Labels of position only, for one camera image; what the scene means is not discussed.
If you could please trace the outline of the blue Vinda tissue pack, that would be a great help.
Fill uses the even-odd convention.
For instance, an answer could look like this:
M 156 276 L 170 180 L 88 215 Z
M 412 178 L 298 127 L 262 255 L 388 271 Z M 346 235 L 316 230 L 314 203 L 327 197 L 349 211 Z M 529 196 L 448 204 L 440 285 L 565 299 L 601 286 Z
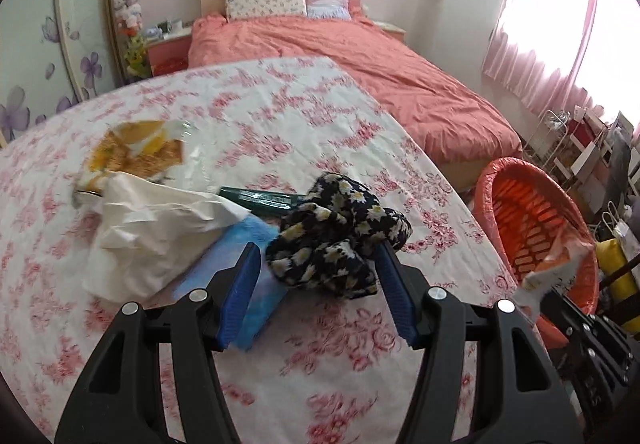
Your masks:
M 224 231 L 203 256 L 178 280 L 172 297 L 178 300 L 209 285 L 215 275 L 232 269 L 221 282 L 221 312 L 215 338 L 223 348 L 250 349 L 255 338 L 288 293 L 271 273 L 266 248 L 278 230 L 253 215 Z

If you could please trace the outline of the black daisy print cloth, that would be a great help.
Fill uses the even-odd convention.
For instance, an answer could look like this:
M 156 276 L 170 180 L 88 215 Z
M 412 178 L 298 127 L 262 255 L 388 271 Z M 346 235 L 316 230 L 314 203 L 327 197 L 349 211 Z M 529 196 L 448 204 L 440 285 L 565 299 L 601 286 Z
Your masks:
M 367 186 L 326 172 L 281 220 L 266 262 L 285 286 L 358 299 L 378 292 L 374 247 L 389 243 L 399 250 L 411 234 L 405 215 L 382 206 Z

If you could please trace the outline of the cream paper bag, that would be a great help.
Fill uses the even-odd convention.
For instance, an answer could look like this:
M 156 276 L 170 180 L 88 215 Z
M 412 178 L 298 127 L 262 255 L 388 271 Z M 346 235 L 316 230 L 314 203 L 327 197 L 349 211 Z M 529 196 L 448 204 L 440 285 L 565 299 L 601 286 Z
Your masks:
M 247 216 L 246 208 L 216 194 L 113 172 L 82 285 L 113 303 L 148 300 Z

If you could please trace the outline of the white pink snack wrapper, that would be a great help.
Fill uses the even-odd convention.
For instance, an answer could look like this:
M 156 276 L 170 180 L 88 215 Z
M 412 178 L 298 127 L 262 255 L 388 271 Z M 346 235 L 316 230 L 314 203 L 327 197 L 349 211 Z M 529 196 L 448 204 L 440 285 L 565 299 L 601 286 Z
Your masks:
M 575 285 L 578 269 L 593 249 L 593 242 L 574 227 L 565 224 L 559 229 L 547 256 L 525 275 L 512 296 L 530 325 L 536 324 L 545 295 L 552 290 L 566 294 Z

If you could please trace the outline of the orange snack food bag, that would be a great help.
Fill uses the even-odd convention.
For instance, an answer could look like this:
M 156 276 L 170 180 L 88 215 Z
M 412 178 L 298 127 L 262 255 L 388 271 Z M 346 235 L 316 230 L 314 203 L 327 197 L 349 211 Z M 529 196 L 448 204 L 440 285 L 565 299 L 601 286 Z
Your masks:
M 182 120 L 138 120 L 107 131 L 86 157 L 75 191 L 101 195 L 107 177 L 126 172 L 154 183 L 180 185 L 203 155 L 200 133 Z

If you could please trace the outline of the floral pink white tablecloth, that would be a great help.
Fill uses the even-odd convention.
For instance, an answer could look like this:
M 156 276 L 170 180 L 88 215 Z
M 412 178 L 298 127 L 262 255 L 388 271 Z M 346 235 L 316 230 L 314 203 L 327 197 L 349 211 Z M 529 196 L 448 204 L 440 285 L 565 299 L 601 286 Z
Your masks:
M 338 185 L 286 239 L 307 289 L 265 257 L 242 331 L 215 358 L 245 443 L 391 443 L 420 354 L 382 294 L 335 299 L 322 264 L 354 285 L 356 237 L 489 307 L 513 277 L 435 164 L 327 58 L 195 68 L 76 105 L 1 152 L 1 374 L 45 441 L 124 303 L 170 305 L 231 267 L 272 225 L 223 186 L 304 194 Z

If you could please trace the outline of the orange plastic laundry basket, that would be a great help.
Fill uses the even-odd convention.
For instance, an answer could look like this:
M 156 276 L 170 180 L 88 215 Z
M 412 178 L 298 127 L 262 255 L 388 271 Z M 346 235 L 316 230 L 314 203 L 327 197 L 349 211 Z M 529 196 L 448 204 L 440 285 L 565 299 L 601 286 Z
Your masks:
M 499 158 L 483 170 L 477 181 L 473 213 L 516 282 L 513 294 L 525 275 L 547 256 L 563 225 L 574 227 L 594 244 L 574 201 L 544 171 L 519 158 Z M 593 249 L 566 295 L 582 312 L 591 314 L 596 309 L 598 292 L 598 264 Z M 541 312 L 535 325 L 549 350 L 567 345 L 564 334 Z

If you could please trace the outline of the bed with salmon duvet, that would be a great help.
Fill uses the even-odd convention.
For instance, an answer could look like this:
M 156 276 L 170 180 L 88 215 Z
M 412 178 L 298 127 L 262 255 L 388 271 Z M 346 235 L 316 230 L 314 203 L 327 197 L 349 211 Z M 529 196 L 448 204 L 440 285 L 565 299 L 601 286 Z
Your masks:
M 519 157 L 522 142 L 489 101 L 362 15 L 350 21 L 270 16 L 192 26 L 192 68 L 248 60 L 326 56 L 392 115 L 458 191 L 491 160 Z

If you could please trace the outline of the pink left nightstand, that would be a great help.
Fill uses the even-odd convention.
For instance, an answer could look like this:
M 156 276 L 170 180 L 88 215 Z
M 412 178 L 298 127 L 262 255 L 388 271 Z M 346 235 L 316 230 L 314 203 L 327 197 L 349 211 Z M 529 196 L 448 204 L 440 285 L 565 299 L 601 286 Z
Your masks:
M 149 41 L 146 50 L 152 76 L 164 76 L 186 70 L 189 67 L 191 42 L 191 27 L 183 27 L 177 33 Z

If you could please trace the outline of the right nightstand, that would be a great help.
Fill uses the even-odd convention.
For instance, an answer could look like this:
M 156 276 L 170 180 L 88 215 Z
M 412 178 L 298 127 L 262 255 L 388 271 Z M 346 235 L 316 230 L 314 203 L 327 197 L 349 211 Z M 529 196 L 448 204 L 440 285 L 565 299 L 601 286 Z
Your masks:
M 400 41 L 402 44 L 405 42 L 406 31 L 403 30 L 401 27 L 396 26 L 394 24 L 381 22 L 381 21 L 374 21 L 373 24 L 377 28 L 382 30 L 382 32 L 384 32 L 390 37 L 395 38 L 396 40 Z

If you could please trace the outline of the pink striped pillow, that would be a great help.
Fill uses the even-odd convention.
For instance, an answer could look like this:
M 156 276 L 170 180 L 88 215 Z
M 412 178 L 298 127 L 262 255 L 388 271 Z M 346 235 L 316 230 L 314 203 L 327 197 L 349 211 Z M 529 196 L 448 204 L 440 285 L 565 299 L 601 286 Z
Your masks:
M 306 0 L 307 16 L 313 20 L 345 20 L 352 16 L 349 0 Z

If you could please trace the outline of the plush toy display tube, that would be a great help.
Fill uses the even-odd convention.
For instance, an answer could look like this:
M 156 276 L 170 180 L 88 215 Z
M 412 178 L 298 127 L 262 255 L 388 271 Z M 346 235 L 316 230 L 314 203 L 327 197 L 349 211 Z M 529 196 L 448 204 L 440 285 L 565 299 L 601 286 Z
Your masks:
M 151 76 L 139 0 L 111 0 L 119 62 L 127 84 Z

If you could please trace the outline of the sliding wardrobe with flower print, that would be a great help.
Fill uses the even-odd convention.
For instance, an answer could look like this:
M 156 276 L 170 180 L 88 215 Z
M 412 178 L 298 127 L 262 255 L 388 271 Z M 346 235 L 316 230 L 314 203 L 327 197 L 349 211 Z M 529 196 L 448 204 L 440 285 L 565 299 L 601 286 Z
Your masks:
M 108 0 L 1 0 L 1 140 L 122 83 Z

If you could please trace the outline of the pink window curtain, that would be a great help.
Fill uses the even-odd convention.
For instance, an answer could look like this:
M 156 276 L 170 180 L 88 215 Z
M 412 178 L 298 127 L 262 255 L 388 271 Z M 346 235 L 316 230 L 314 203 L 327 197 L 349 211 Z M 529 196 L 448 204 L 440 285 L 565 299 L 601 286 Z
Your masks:
M 535 114 L 639 123 L 638 0 L 505 0 L 484 74 Z

